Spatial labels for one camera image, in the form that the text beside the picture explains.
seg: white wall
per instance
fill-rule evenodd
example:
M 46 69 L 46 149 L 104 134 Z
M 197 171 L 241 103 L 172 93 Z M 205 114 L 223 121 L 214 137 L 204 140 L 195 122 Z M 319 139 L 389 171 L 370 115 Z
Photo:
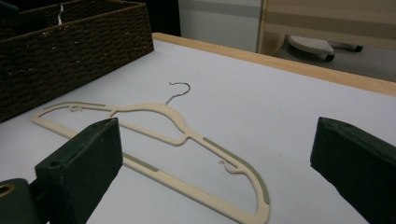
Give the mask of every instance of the white wall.
M 181 35 L 257 51 L 262 0 L 178 0 Z

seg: table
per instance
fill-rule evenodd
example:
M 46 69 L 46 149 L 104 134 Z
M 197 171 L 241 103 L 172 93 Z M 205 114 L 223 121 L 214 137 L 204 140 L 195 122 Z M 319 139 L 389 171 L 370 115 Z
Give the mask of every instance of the table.
M 340 119 L 396 146 L 395 83 L 360 77 L 170 35 L 154 34 L 154 52 L 0 124 L 0 179 L 35 179 L 34 166 L 67 140 L 30 121 L 46 106 L 69 101 L 106 105 L 164 103 L 189 127 L 252 164 L 271 198 L 268 223 L 365 223 L 310 167 L 318 117 Z M 104 118 L 98 111 L 56 111 L 46 119 L 76 131 Z M 180 136 L 152 113 L 119 119 Z M 172 147 L 120 129 L 123 150 L 249 212 L 255 195 L 242 175 L 188 141 Z M 232 223 L 227 217 L 122 167 L 88 223 Z

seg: metal hook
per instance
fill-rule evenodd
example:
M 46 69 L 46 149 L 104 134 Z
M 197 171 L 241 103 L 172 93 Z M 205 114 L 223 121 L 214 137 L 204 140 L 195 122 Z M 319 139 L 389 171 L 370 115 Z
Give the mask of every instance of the metal hook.
M 173 100 L 173 98 L 178 97 L 178 96 L 185 95 L 185 94 L 187 94 L 187 93 L 191 90 L 191 87 L 190 87 L 190 85 L 189 85 L 188 83 L 185 83 L 185 82 L 175 82 L 175 83 L 171 83 L 171 82 L 169 82 L 169 85 L 176 85 L 176 84 L 184 84 L 184 85 L 187 85 L 187 86 L 189 87 L 189 89 L 188 89 L 187 91 L 181 93 L 181 94 L 176 94 L 176 95 L 171 96 L 171 98 L 169 98 L 169 100 L 167 100 L 167 101 L 165 102 L 166 105 L 168 105 L 169 102 L 171 102 L 171 100 Z

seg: wicker basket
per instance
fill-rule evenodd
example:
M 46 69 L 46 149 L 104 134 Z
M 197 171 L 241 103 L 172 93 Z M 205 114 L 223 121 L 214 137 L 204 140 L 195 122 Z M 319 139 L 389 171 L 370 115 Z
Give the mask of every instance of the wicker basket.
M 77 0 L 21 13 L 48 28 L 16 35 L 0 21 L 0 122 L 101 77 L 154 50 L 146 5 Z

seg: clothes hanger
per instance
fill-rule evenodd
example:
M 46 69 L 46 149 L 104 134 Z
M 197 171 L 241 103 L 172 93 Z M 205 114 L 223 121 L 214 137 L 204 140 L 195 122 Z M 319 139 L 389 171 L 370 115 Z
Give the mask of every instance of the clothes hanger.
M 236 207 L 233 204 L 224 202 L 223 200 L 214 197 L 201 189 L 196 188 L 188 183 L 185 183 L 163 171 L 160 169 L 141 161 L 127 153 L 123 153 L 123 164 L 142 175 L 146 175 L 151 179 L 165 185 L 166 187 L 173 189 L 198 203 L 201 203 L 224 216 L 239 222 L 239 223 L 248 223 L 248 224 L 263 224 L 266 223 L 269 217 L 269 195 L 267 188 L 265 187 L 264 181 L 260 177 L 259 173 L 251 166 L 248 162 L 242 160 L 241 158 L 234 155 L 232 152 L 227 149 L 217 145 L 211 140 L 203 137 L 198 134 L 194 130 L 190 129 L 182 116 L 172 107 L 168 106 L 169 102 L 172 101 L 175 97 L 186 94 L 190 91 L 191 87 L 187 83 L 169 83 L 171 85 L 175 84 L 185 84 L 189 87 L 189 89 L 181 94 L 173 95 L 169 100 L 166 101 L 165 104 L 138 104 L 138 105 L 129 105 L 129 106 L 111 106 L 111 105 L 96 105 L 96 104 L 87 104 L 80 102 L 69 102 L 58 105 L 52 105 L 50 107 L 45 108 L 44 110 L 36 113 L 32 117 L 32 122 L 38 124 L 44 128 L 47 128 L 57 134 L 60 134 L 67 138 L 72 138 L 77 132 L 65 128 L 62 125 L 54 123 L 50 120 L 43 119 L 42 116 L 60 109 L 60 108 L 69 108 L 71 111 L 79 111 L 82 109 L 92 109 L 92 110 L 100 110 L 100 111 L 108 111 L 107 118 L 111 119 L 118 112 L 134 112 L 134 111 L 151 111 L 161 115 L 168 117 L 177 128 L 183 133 L 183 136 L 180 139 L 173 139 L 167 136 L 164 136 L 159 133 L 152 132 L 150 130 L 138 127 L 131 123 L 119 120 L 119 124 L 121 127 L 124 127 L 128 130 L 132 130 L 138 133 L 142 133 L 151 138 L 163 141 L 167 144 L 173 146 L 180 146 L 184 144 L 187 139 L 191 139 L 205 147 L 209 151 L 213 152 L 217 156 L 222 158 L 221 163 L 224 164 L 224 168 L 230 174 L 242 174 L 245 175 L 253 185 L 253 188 L 256 192 L 256 212 L 251 214 L 245 210 L 242 210 Z

